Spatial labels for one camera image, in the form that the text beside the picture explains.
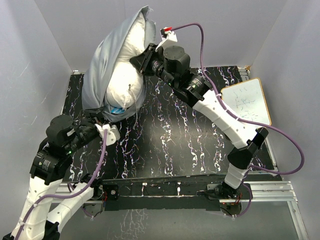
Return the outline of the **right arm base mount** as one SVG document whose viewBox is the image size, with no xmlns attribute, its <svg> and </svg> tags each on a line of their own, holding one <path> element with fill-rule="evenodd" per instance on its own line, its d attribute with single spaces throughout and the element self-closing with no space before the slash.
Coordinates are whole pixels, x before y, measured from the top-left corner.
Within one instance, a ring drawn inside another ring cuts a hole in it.
<svg viewBox="0 0 320 240">
<path fill-rule="evenodd" d="M 253 199 L 249 184 L 241 184 L 238 188 L 233 189 L 224 182 L 208 184 L 204 190 L 199 190 L 197 195 L 204 196 L 209 200 L 230 201 L 232 204 L 239 204 L 240 201 Z"/>
</svg>

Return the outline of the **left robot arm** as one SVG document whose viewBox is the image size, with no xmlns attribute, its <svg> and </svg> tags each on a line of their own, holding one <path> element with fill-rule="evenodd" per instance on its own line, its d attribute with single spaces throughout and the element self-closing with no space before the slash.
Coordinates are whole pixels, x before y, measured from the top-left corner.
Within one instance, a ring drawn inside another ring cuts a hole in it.
<svg viewBox="0 0 320 240">
<path fill-rule="evenodd" d="M 65 195 L 56 191 L 66 171 L 73 162 L 72 155 L 97 137 L 106 148 L 108 131 L 95 119 L 85 118 L 75 125 L 69 115 L 53 118 L 46 129 L 46 139 L 34 157 L 26 200 L 12 232 L 5 240 L 57 240 L 75 212 L 90 198 L 99 199 L 103 187 L 98 184 L 98 171 L 103 160 L 92 175 L 84 178 L 76 188 Z"/>
</svg>

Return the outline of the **grey pillowcase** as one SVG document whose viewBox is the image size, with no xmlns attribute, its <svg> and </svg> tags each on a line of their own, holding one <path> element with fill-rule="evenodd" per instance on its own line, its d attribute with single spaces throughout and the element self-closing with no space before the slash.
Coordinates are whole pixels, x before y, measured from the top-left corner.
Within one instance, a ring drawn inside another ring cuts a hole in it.
<svg viewBox="0 0 320 240">
<path fill-rule="evenodd" d="M 107 101 L 106 90 L 124 40 L 139 13 L 142 13 L 145 19 L 144 48 L 146 49 L 150 43 L 155 42 L 156 24 L 148 18 L 150 11 L 151 8 L 148 5 L 142 7 L 133 16 L 116 26 L 98 45 L 89 68 L 83 77 L 81 93 L 83 110 L 100 109 L 104 119 L 114 123 L 130 118 L 138 113 L 147 93 L 146 81 L 142 74 L 142 91 L 140 97 L 138 97 L 137 104 L 130 107 L 124 113 L 111 113 L 111 105 Z"/>
</svg>

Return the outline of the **white pillow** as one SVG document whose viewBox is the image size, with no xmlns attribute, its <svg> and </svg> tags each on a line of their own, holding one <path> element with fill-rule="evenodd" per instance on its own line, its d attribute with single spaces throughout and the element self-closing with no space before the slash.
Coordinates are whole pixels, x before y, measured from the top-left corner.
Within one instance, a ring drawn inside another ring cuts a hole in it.
<svg viewBox="0 0 320 240">
<path fill-rule="evenodd" d="M 143 88 L 143 77 L 130 63 L 130 59 L 145 50 L 145 18 L 140 12 L 124 39 L 115 67 L 106 89 L 106 100 L 110 112 L 123 114 L 130 107 L 135 107 Z"/>
</svg>

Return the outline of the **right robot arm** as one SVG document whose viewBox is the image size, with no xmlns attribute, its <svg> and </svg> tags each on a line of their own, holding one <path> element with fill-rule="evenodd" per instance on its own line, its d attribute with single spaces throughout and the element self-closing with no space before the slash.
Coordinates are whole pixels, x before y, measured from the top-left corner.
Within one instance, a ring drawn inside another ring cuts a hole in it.
<svg viewBox="0 0 320 240">
<path fill-rule="evenodd" d="M 229 167 L 221 188 L 233 199 L 240 194 L 244 176 L 269 132 L 233 118 L 231 111 L 221 106 L 209 81 L 191 72 L 190 60 L 181 46 L 163 48 L 151 43 L 129 61 L 143 76 L 163 80 L 179 100 L 210 119 L 229 138 L 234 148 L 227 156 Z"/>
</svg>

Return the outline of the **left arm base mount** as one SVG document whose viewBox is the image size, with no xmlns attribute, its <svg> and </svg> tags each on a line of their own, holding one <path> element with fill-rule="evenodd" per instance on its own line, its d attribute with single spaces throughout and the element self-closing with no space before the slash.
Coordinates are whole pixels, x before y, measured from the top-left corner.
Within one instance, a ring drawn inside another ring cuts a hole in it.
<svg viewBox="0 0 320 240">
<path fill-rule="evenodd" d="M 116 184 L 100 184 L 89 187 L 86 191 L 90 193 L 90 198 L 86 198 L 85 203 L 104 203 L 119 199 L 119 186 Z"/>
</svg>

